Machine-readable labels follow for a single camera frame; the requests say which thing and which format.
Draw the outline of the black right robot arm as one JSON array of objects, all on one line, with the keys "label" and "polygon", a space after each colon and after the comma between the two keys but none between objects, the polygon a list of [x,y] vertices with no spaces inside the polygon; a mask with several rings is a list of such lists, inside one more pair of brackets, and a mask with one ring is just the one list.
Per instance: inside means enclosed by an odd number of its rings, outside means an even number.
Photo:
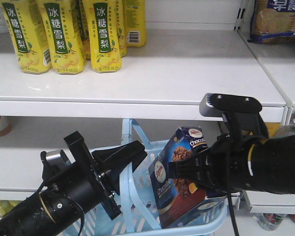
[{"label": "black right robot arm", "polygon": [[169,177],[225,193],[295,194],[295,135],[240,141],[221,135],[211,147],[170,162]]}]

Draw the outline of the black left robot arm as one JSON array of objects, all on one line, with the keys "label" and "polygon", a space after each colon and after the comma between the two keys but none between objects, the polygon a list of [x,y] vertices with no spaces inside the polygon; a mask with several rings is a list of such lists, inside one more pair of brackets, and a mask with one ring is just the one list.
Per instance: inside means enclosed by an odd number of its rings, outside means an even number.
[{"label": "black left robot arm", "polygon": [[64,138],[74,157],[63,150],[41,152],[42,183],[24,201],[0,217],[0,236],[56,236],[85,214],[102,205],[115,219],[121,214],[114,196],[120,193],[119,176],[127,165],[135,170],[147,156],[139,141],[90,152],[83,136]]}]

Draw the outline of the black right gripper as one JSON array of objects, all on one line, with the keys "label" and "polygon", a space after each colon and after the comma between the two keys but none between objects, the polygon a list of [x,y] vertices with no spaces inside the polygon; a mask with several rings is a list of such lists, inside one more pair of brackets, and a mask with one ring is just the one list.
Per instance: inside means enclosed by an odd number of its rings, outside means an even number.
[{"label": "black right gripper", "polygon": [[221,135],[211,147],[195,151],[195,157],[169,162],[169,177],[191,180],[224,193],[253,190],[255,183],[249,172],[248,156],[254,144],[255,137],[251,135],[242,140]]}]

